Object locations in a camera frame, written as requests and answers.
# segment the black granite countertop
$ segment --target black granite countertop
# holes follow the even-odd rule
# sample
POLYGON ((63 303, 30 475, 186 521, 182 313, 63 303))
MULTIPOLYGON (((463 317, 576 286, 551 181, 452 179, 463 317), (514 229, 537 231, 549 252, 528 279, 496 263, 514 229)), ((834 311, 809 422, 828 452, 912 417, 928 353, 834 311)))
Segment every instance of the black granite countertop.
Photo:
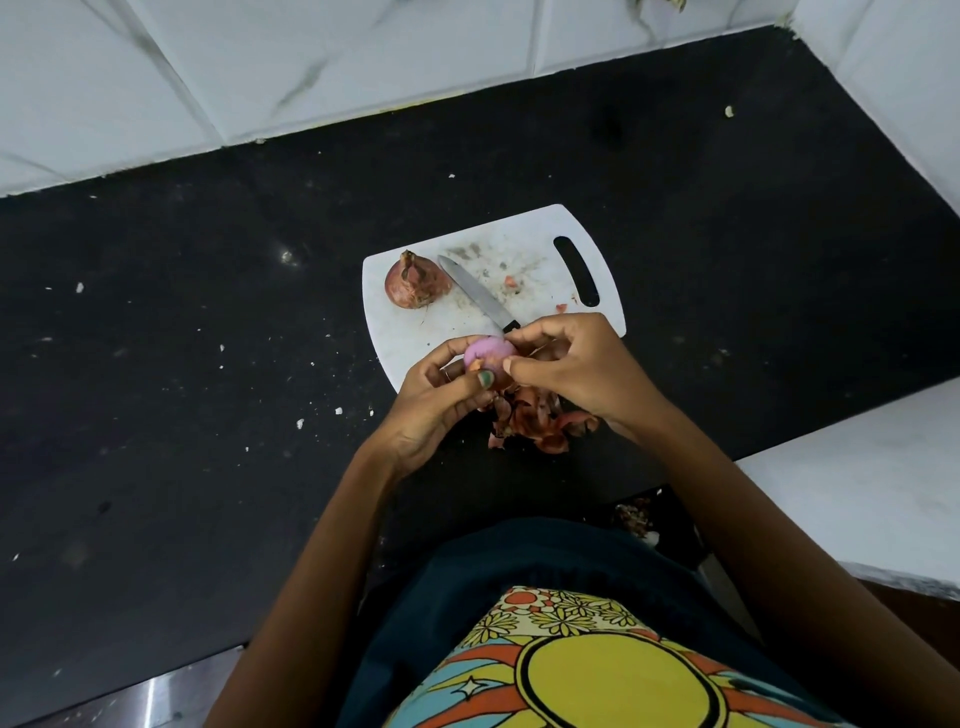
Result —
MULTIPOLYGON (((364 257, 553 203, 734 458, 960 375, 957 218, 776 29, 0 201, 0 725, 247 640, 393 399, 364 257)), ((486 431, 392 543, 656 482, 486 431)))

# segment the hand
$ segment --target hand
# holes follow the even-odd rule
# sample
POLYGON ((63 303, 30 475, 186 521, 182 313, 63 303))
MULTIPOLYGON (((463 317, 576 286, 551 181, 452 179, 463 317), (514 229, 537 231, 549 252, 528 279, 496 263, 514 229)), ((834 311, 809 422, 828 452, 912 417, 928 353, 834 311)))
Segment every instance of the hand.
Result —
POLYGON ((504 361, 515 381, 553 390, 635 442, 673 408, 601 313, 546 316, 506 338, 533 352, 504 361))
POLYGON ((368 441, 393 460, 397 477, 422 467, 454 425, 493 401, 495 393, 487 391, 493 372, 465 373, 463 359, 449 363, 480 338, 444 341, 407 372, 394 406, 368 441))

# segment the tiled wall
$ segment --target tiled wall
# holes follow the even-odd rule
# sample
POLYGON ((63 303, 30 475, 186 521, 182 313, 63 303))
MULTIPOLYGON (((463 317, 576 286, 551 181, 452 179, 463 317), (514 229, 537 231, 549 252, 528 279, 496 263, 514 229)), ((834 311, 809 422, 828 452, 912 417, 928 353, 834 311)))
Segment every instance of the tiled wall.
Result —
POLYGON ((797 0, 0 0, 0 195, 768 24, 797 0))
POLYGON ((960 213, 960 2, 801 0, 793 27, 960 213))

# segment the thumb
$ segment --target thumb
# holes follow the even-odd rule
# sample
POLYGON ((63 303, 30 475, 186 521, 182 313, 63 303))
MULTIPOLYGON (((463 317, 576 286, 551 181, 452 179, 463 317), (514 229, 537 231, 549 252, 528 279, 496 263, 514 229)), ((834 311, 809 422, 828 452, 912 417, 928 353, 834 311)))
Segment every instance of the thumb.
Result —
POLYGON ((508 356, 503 360, 503 370, 517 384, 555 389, 559 361, 540 361, 529 356, 508 356))
POLYGON ((434 390, 434 406, 439 412, 445 412, 450 407, 459 404, 463 400, 468 400, 485 389, 493 386, 493 372, 481 370, 479 372, 467 372, 458 376, 449 384, 434 390))

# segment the red onion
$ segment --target red onion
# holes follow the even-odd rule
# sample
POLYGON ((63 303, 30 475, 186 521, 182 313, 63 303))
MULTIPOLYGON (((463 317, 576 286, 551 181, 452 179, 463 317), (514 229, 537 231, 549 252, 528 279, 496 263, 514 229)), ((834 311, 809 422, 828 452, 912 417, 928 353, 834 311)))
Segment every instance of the red onion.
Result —
POLYGON ((499 336, 488 336, 477 339, 464 352, 464 366, 469 372, 487 369, 493 372, 496 379, 493 389, 503 390, 513 384, 513 380, 503 371, 503 360, 508 356, 516 355, 516 349, 506 339, 499 336))
POLYGON ((429 258, 403 251, 383 281, 387 297, 400 308, 421 308, 450 292, 453 281, 429 258))

